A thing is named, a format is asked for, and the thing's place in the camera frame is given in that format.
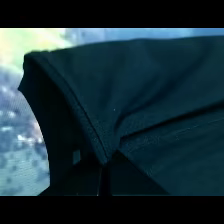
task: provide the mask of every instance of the garment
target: garment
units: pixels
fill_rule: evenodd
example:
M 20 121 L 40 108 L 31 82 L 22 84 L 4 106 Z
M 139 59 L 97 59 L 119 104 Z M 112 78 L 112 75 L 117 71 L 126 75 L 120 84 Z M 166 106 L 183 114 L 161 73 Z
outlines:
M 223 58 L 224 37 L 25 55 L 19 90 L 40 124 L 51 184 L 80 149 L 101 166 L 120 152 L 171 195 L 224 195 Z

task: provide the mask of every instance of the blurred background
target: blurred background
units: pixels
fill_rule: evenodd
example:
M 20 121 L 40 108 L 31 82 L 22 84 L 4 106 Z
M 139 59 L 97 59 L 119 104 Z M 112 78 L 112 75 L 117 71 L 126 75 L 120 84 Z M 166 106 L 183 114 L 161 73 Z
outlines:
M 134 38 L 224 35 L 224 28 L 0 28 L 0 196 L 38 195 L 49 186 L 40 127 L 17 91 L 24 54 Z

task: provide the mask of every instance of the black fabric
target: black fabric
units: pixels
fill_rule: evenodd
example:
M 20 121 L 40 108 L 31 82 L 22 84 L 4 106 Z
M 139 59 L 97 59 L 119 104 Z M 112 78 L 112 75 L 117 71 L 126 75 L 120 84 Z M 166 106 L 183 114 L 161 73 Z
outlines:
M 223 58 L 224 37 L 25 55 L 19 90 L 43 132 L 51 183 L 75 148 L 102 166 L 118 150 L 171 195 L 224 195 Z

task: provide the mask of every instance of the dark cloth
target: dark cloth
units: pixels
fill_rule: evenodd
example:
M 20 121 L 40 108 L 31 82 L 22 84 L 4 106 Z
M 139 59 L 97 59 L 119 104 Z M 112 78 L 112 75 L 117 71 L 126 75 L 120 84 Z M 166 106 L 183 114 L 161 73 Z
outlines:
M 171 195 L 224 195 L 224 37 L 31 52 L 19 90 L 40 124 L 51 183 L 75 148 L 102 166 L 118 150 Z

